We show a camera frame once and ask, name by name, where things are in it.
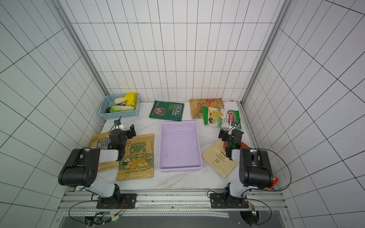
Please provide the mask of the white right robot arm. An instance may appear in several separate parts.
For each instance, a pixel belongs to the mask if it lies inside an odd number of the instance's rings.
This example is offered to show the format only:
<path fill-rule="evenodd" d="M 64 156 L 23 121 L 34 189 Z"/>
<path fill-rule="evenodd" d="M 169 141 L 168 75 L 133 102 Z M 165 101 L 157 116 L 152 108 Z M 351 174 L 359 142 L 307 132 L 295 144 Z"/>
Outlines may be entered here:
<path fill-rule="evenodd" d="M 221 200 L 226 208 L 248 208 L 246 195 L 251 190 L 270 190 L 274 186 L 268 152 L 243 147 L 242 135 L 242 131 L 234 128 L 221 129 L 218 136 L 226 143 L 225 156 L 238 162 L 239 166 L 239 181 L 227 184 L 222 194 Z"/>

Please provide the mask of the sour cream onion chips bag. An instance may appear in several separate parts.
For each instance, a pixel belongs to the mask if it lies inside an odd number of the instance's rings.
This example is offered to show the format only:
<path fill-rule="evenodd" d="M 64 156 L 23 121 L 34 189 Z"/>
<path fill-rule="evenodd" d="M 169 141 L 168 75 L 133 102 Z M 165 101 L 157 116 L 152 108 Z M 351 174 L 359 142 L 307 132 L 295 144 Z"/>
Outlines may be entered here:
<path fill-rule="evenodd" d="M 117 181 L 154 177 L 155 135 L 137 135 L 127 140 L 125 155 L 119 162 Z"/>

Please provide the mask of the cream red cassava chips bag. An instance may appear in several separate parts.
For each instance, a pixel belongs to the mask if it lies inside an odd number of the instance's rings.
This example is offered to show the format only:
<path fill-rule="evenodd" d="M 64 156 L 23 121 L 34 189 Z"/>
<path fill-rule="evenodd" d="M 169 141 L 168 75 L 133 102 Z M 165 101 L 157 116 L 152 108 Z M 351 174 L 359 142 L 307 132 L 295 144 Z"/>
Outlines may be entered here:
<path fill-rule="evenodd" d="M 226 157 L 225 149 L 227 145 L 227 142 L 218 140 L 202 154 L 205 161 L 224 179 L 226 179 L 239 164 L 239 161 L 232 161 Z"/>

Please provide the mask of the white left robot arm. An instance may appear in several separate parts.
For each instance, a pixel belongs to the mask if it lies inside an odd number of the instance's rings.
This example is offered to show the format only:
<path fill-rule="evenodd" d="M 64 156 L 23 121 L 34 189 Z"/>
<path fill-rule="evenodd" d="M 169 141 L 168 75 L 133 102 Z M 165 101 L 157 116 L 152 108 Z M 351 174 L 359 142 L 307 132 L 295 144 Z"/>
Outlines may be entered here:
<path fill-rule="evenodd" d="M 135 126 L 129 130 L 114 129 L 109 134 L 110 143 L 106 149 L 78 148 L 72 150 L 60 171 L 58 182 L 71 188 L 84 187 L 98 196 L 98 209 L 134 208 L 136 194 L 122 194 L 118 185 L 105 180 L 98 174 L 102 163 L 119 162 L 125 155 L 128 139 L 136 136 Z"/>

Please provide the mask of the sea salt chips bag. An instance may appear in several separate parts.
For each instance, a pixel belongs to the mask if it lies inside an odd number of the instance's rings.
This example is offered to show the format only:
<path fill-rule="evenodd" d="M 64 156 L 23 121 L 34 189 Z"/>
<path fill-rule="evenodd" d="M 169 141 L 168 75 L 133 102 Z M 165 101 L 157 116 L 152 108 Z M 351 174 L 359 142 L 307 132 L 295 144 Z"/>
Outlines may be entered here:
<path fill-rule="evenodd" d="M 109 133 L 100 133 L 92 136 L 90 148 L 106 149 L 110 143 Z M 119 162 L 105 162 L 98 165 L 98 172 L 119 168 Z"/>

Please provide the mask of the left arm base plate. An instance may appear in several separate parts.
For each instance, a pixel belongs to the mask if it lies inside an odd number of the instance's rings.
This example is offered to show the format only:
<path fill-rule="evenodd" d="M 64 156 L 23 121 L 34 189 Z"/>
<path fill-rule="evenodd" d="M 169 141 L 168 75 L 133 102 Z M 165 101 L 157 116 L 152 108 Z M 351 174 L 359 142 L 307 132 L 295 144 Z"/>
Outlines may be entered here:
<path fill-rule="evenodd" d="M 120 194 L 109 198 L 99 198 L 97 209 L 134 209 L 137 194 Z"/>

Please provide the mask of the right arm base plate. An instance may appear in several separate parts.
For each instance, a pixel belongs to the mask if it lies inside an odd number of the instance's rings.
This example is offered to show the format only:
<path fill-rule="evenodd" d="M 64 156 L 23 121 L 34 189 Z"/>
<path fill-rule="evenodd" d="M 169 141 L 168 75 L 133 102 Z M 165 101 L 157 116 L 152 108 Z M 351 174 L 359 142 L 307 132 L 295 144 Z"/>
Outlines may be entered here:
<path fill-rule="evenodd" d="M 242 198 L 226 196 L 224 193 L 209 193 L 212 209 L 248 209 L 249 203 Z"/>

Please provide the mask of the green white cassava chips bag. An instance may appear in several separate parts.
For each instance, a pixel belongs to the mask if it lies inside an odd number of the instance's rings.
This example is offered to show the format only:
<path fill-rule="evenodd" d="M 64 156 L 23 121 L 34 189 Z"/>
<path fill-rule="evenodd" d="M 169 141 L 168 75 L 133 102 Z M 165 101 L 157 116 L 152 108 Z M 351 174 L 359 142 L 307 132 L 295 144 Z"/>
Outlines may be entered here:
<path fill-rule="evenodd" d="M 241 129 L 239 111 L 212 107 L 203 108 L 204 125 L 212 125 L 221 128 L 232 127 L 232 122 L 237 122 L 237 128 Z"/>

